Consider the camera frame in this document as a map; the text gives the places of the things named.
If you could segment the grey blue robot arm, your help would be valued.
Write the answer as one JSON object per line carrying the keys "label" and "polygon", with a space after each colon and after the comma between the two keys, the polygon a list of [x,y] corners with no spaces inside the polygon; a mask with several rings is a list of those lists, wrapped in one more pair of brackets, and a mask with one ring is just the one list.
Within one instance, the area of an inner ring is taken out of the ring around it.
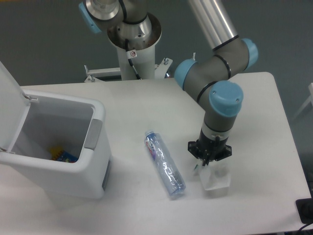
{"label": "grey blue robot arm", "polygon": [[[188,151],[202,165],[232,154],[229,132],[239,113],[243,91],[230,78],[252,66],[258,49],[241,39],[219,0],[191,0],[189,5],[212,48],[205,63],[181,62],[174,78],[205,111],[200,136],[188,143]],[[161,37],[158,19],[144,0],[84,0],[79,10],[93,33],[107,32],[118,52],[123,80],[154,79],[155,45]]]}

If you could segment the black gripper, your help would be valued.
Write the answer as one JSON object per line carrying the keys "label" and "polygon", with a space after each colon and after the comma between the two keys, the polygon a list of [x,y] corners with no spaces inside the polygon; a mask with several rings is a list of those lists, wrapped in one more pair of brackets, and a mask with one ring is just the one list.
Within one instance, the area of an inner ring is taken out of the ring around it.
{"label": "black gripper", "polygon": [[228,138],[221,135],[210,137],[202,130],[196,141],[188,142],[188,151],[196,158],[202,160],[202,166],[212,161],[220,161],[232,155],[232,147],[227,145]]}

